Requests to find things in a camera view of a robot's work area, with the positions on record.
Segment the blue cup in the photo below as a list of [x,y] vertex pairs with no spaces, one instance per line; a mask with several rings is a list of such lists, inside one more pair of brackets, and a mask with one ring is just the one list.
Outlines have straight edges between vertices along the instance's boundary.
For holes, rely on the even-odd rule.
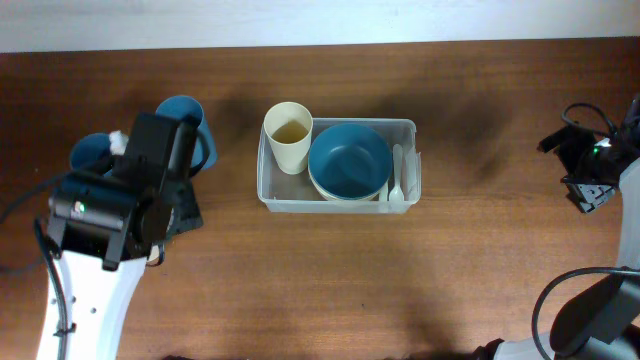
[[106,133],[94,133],[79,140],[71,150],[72,170],[88,170],[104,175],[113,166],[111,142]]
[[155,113],[178,120],[182,120],[186,116],[197,119],[199,138],[196,142],[191,166],[200,166],[199,170],[207,170],[215,164],[218,158],[215,141],[203,107],[196,99],[187,95],[172,96],[164,100],[156,108]]

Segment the cream cup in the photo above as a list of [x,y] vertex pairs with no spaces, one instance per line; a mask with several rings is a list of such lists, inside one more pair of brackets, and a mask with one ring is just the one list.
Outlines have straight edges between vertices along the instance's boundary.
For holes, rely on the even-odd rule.
[[165,245],[154,245],[151,248],[151,252],[147,258],[147,267],[157,267],[163,264],[165,260]]
[[299,103],[281,102],[267,111],[263,129],[284,173],[296,175],[306,169],[313,125],[311,113]]

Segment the blue bowl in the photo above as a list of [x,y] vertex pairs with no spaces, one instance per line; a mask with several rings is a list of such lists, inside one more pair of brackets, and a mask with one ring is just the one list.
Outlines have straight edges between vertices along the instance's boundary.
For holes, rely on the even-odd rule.
[[308,172],[332,195],[373,195],[388,181],[393,168],[388,142],[365,125],[342,123],[323,130],[312,141]]

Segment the white plastic spoon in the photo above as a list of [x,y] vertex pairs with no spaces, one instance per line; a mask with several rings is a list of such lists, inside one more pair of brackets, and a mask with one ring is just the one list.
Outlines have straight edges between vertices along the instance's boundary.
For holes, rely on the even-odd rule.
[[395,144],[392,149],[393,155],[393,187],[389,192],[388,200],[390,202],[402,202],[404,200],[404,193],[401,188],[401,171],[403,164],[403,148],[400,144]]

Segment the white plastic fork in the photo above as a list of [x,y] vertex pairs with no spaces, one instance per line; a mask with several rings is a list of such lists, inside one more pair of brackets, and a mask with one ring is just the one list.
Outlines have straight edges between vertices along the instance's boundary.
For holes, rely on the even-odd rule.
[[378,196],[378,209],[380,213],[387,213],[388,212],[388,194],[389,194],[389,188],[388,188],[388,182],[385,182],[385,184],[383,185],[383,187],[381,188],[380,192],[379,192],[379,196]]

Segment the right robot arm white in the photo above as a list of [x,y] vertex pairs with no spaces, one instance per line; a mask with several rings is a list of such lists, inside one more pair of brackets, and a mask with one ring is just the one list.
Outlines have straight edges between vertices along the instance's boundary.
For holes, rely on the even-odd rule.
[[[585,214],[615,194],[623,204],[620,244],[615,266],[571,270],[553,279],[540,293],[531,318],[531,338],[496,339],[478,347],[474,359],[639,360],[639,102],[632,101],[624,119],[604,121],[603,131],[587,128],[563,113],[564,127],[540,141],[541,152],[554,152],[566,175],[569,198]],[[549,333],[538,328],[547,296],[562,282],[585,275],[599,281],[569,300],[557,313]]]

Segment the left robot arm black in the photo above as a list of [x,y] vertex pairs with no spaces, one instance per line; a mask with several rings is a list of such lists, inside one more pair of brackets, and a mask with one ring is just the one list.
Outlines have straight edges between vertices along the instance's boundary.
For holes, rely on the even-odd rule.
[[40,359],[115,358],[153,248],[198,229],[200,119],[137,116],[126,149],[63,177],[34,230],[49,273]]

